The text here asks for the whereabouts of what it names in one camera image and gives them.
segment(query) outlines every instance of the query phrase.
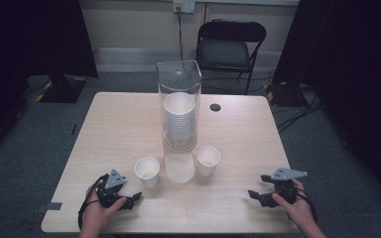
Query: white wall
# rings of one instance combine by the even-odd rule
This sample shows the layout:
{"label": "white wall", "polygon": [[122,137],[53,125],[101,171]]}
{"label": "white wall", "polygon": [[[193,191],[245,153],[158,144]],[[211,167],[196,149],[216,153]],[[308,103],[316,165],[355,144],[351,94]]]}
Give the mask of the white wall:
{"label": "white wall", "polygon": [[[179,51],[179,20],[166,1],[80,1],[93,48],[167,49]],[[297,6],[208,3],[207,20],[252,20],[267,30],[261,52],[283,49]],[[184,52],[194,52],[204,3],[182,14]]]}

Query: clear plastic container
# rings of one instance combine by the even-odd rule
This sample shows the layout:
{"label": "clear plastic container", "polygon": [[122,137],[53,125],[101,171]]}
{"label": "clear plastic container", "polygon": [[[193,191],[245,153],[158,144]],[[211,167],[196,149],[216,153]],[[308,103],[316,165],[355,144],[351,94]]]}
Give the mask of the clear plastic container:
{"label": "clear plastic container", "polygon": [[194,175],[200,70],[195,60],[166,61],[157,63],[157,74],[167,175],[182,183]]}

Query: human hand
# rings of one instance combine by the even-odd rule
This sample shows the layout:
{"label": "human hand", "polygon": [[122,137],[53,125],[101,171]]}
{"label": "human hand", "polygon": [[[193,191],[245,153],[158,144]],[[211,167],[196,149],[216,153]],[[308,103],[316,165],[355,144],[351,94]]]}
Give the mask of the human hand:
{"label": "human hand", "polygon": [[[305,190],[303,184],[296,179],[293,179],[295,186],[301,190],[298,190],[300,195],[306,196],[302,191]],[[320,228],[316,224],[312,215],[311,206],[301,197],[297,196],[296,202],[290,204],[278,193],[273,193],[272,198],[289,214],[290,219],[297,225],[298,229],[305,234],[307,238],[310,237],[325,237],[320,231]]]}
{"label": "human hand", "polygon": [[[86,194],[88,194],[90,189],[92,189],[92,186],[88,188]],[[125,204],[126,197],[118,199],[112,206],[105,208],[99,202],[96,189],[94,189],[87,202],[89,205],[85,208],[83,214],[82,227],[79,232],[80,238],[98,237],[100,231],[108,224],[110,217]]]}

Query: chair backrest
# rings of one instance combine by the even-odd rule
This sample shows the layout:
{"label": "chair backrest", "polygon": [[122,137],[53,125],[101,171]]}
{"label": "chair backrest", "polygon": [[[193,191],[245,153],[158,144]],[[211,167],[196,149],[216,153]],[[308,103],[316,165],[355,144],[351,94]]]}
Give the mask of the chair backrest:
{"label": "chair backrest", "polygon": [[260,42],[267,35],[265,28],[256,22],[215,19],[203,24],[197,33],[197,40],[212,38],[238,42]]}

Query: wooden tabletop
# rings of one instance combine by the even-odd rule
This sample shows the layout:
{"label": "wooden tabletop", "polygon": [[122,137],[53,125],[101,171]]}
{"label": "wooden tabletop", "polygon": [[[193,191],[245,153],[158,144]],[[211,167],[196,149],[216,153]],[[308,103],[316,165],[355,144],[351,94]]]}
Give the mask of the wooden tabletop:
{"label": "wooden tabletop", "polygon": [[[209,106],[217,103],[218,112]],[[104,233],[289,233],[298,232],[282,207],[262,207],[248,189],[272,192],[260,175],[289,168],[268,102],[261,96],[205,95],[200,97],[198,139],[213,146],[221,162],[212,177],[176,184],[166,176],[157,93],[97,93],[67,161],[42,229],[77,233],[77,213],[85,192],[100,176],[117,170],[127,182],[120,194],[143,197],[132,210],[117,212]],[[160,181],[145,188],[134,166],[151,156],[161,164]]]}

